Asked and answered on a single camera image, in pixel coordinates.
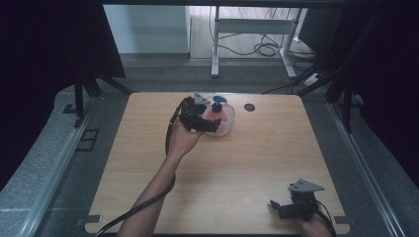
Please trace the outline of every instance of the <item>forearm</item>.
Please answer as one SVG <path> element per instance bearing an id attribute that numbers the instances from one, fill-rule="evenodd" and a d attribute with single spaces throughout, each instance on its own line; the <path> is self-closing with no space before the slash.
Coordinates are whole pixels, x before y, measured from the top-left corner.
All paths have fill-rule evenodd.
<path id="1" fill-rule="evenodd" d="M 154 198 L 166 190 L 175 175 L 181 159 L 181 155 L 169 154 L 164 159 L 163 164 L 156 175 L 138 197 L 133 207 L 149 200 L 150 198 Z M 164 198 L 125 220 L 121 226 L 118 236 L 151 236 L 154 232 L 163 202 Z"/>

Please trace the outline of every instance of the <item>gray floor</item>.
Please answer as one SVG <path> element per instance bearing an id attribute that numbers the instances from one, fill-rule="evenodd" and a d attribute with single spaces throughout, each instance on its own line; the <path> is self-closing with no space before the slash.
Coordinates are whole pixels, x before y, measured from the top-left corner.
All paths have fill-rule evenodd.
<path id="1" fill-rule="evenodd" d="M 136 91 L 192 93 L 198 90 L 260 94 L 290 83 L 285 70 L 278 66 L 280 61 L 223 60 L 220 77 L 213 79 L 210 77 L 210 62 L 207 60 L 141 60 L 131 56 L 123 59 L 127 79 L 117 80 Z M 75 151 L 72 154 L 52 201 L 45 215 L 41 216 L 36 236 L 91 236 L 84 231 L 84 221 L 128 100 L 128 95 L 100 80 L 99 83 L 103 91 L 101 97 L 85 98 L 85 101 L 95 105 L 86 129 L 99 130 L 97 142 L 91 151 Z M 345 236 L 392 236 L 330 105 L 324 101 L 326 88 L 319 88 L 306 95 L 303 102 L 347 214 L 346 221 L 351 224 L 351 231 Z M 284 92 L 277 90 L 271 94 Z M 0 236 L 16 236 L 20 231 L 54 160 L 74 130 L 72 126 L 75 115 L 62 113 L 67 104 L 74 104 L 72 93 L 72 88 L 68 88 L 56 96 L 55 109 L 39 140 L 0 194 Z M 419 236 L 418 190 L 365 125 L 357 109 L 352 111 L 352 128 L 352 135 L 405 236 Z M 78 143 L 79 148 L 90 145 L 89 142 Z"/>

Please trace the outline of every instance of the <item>hand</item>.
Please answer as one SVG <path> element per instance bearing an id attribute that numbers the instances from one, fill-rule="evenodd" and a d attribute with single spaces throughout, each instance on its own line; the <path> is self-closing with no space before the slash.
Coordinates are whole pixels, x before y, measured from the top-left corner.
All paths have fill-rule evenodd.
<path id="1" fill-rule="evenodd" d="M 317 214 L 314 214 L 310 220 L 293 219 L 298 224 L 306 237 L 331 237 L 326 222 Z"/>
<path id="2" fill-rule="evenodd" d="M 176 118 L 172 127 L 168 156 L 183 157 L 188 154 L 203 134 L 202 131 L 190 132 L 186 130 L 179 118 Z"/>

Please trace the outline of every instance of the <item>metal frame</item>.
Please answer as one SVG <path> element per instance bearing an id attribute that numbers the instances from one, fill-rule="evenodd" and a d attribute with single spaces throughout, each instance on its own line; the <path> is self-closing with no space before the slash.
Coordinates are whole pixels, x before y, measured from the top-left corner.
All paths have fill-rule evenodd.
<path id="1" fill-rule="evenodd" d="M 293 42 L 298 25 L 301 8 L 292 20 L 261 20 L 261 19 L 220 19 L 219 6 L 216 6 L 214 28 L 213 28 L 213 47 L 212 47 L 212 64 L 211 76 L 218 77 L 219 71 L 219 50 L 218 50 L 218 34 L 219 33 L 246 33 L 246 34 L 277 34 L 287 35 L 287 41 L 284 48 L 281 48 L 281 59 L 287 69 L 290 79 L 295 78 L 295 71 L 289 59 L 290 47 Z"/>

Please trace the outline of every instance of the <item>metal bracket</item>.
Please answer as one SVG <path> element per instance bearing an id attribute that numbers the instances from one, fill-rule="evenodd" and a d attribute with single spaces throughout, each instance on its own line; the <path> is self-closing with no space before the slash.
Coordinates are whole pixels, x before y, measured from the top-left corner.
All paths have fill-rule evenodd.
<path id="1" fill-rule="evenodd" d="M 295 184 L 291 184 L 289 190 L 297 193 L 309 193 L 315 191 L 324 191 L 324 187 L 306 180 L 299 179 L 297 182 L 295 182 Z"/>

